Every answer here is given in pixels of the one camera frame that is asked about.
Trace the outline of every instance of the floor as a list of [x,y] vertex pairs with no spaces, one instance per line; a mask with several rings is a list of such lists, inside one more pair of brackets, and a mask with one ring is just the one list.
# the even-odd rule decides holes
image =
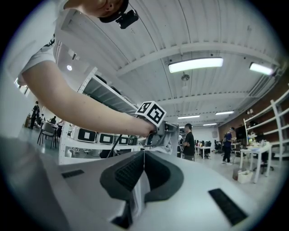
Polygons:
[[[55,162],[58,163],[59,143],[56,144],[56,148],[52,147],[52,149],[50,149],[50,138],[50,140],[44,139],[43,144],[39,146],[37,144],[39,132],[40,130],[37,129],[30,130],[23,127],[20,132],[19,138],[22,141],[30,142],[40,152],[51,155],[55,159]],[[287,176],[289,170],[288,160],[283,160],[281,168],[278,167],[279,160],[272,160],[272,166],[275,166],[275,169],[274,171],[270,171],[269,177],[265,177],[265,175],[260,174],[257,184],[254,184],[253,182],[240,184],[232,178],[233,170],[239,167],[240,159],[236,158],[235,164],[233,165],[222,164],[222,159],[223,157],[221,156],[221,154],[211,153],[210,159],[205,160],[203,160],[200,156],[196,154],[195,161],[208,166],[209,168],[215,170],[217,173],[227,178],[229,181],[232,182],[232,184],[235,184],[238,188],[240,188],[250,197],[255,199],[255,201],[260,207],[262,207],[262,205],[264,204],[267,204],[268,200],[273,201],[274,197],[277,196],[278,190],[282,185],[281,182],[284,180],[284,177]],[[243,165],[247,169],[249,169],[249,164],[247,163],[246,159],[244,160]]]

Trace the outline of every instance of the fluorescent light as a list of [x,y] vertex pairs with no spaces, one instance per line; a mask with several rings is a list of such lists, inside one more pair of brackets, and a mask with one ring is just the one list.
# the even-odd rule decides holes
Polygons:
[[233,114],[233,113],[234,113],[233,111],[218,112],[218,113],[216,113],[216,116],[218,116],[218,115]]
[[203,125],[203,126],[211,126],[211,125],[217,125],[217,124],[206,124],[206,125]]
[[203,58],[195,60],[187,60],[168,66],[170,73],[175,73],[178,71],[191,70],[204,67],[221,67],[223,66],[222,58]]
[[189,118],[197,118],[197,117],[200,117],[200,115],[190,115],[190,116],[181,116],[181,117],[178,117],[178,119],[189,119]]
[[269,67],[265,67],[256,63],[251,63],[250,70],[260,72],[262,74],[266,75],[272,75],[273,74],[273,69]]

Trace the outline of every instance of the ceiling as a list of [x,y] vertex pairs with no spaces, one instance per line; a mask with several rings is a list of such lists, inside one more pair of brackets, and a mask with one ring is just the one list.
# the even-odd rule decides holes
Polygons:
[[[79,87],[96,66],[136,104],[154,100],[169,121],[202,126],[237,116],[275,84],[276,78],[249,70],[252,62],[279,66],[282,52],[274,32],[248,5],[237,0],[130,0],[132,8],[140,19],[125,30],[74,10],[59,19],[57,63],[72,85]],[[79,60],[72,61],[69,48]],[[169,63],[201,57],[222,57],[224,64],[185,71],[190,76],[186,82],[183,72],[168,70]],[[235,113],[215,115],[223,111]],[[177,120],[188,115],[200,117]]]

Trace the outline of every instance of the brick wall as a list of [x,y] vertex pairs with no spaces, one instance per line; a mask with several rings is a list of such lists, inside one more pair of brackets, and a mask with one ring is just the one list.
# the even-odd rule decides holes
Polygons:
[[[245,112],[239,115],[237,118],[233,119],[232,121],[222,125],[219,127],[219,138],[220,140],[223,139],[224,134],[229,131],[230,127],[238,128],[240,126],[244,125],[243,119],[248,119],[252,117],[253,115],[259,113],[260,111],[264,110],[266,107],[270,105],[270,100],[276,100],[281,95],[283,95],[288,90],[288,83],[289,83],[289,69],[286,70],[284,75],[280,78],[279,82],[274,86],[273,89],[271,89],[262,99],[260,99],[254,106],[251,108],[253,109],[254,113],[247,115]],[[289,107],[289,97],[284,100],[281,104],[281,108],[284,111],[286,108]],[[274,117],[273,110],[270,110],[269,112],[265,113],[264,115],[258,117],[256,121],[258,123],[261,123],[265,120],[268,120],[270,118]],[[287,113],[284,116],[286,124],[289,124],[289,113]],[[268,124],[265,124],[263,126],[257,127],[254,130],[255,133],[260,132],[267,132],[277,129],[277,123],[276,121],[272,121]],[[287,135],[289,135],[289,129],[286,129],[284,132],[287,132]],[[269,135],[266,135],[266,140],[268,141],[278,141],[279,136],[278,132],[271,133]]]

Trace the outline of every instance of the gray chair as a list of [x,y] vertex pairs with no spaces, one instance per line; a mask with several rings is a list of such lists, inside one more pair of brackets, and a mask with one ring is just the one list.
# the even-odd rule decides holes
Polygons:
[[52,137],[50,148],[52,148],[52,143],[53,143],[53,146],[55,145],[55,148],[56,148],[56,130],[48,122],[44,123],[44,125],[42,126],[42,129],[40,131],[40,136],[39,136],[40,137],[40,142],[39,142],[39,145],[41,143],[41,137],[42,137],[42,144],[43,144],[43,136],[44,135],[48,136],[48,137]]

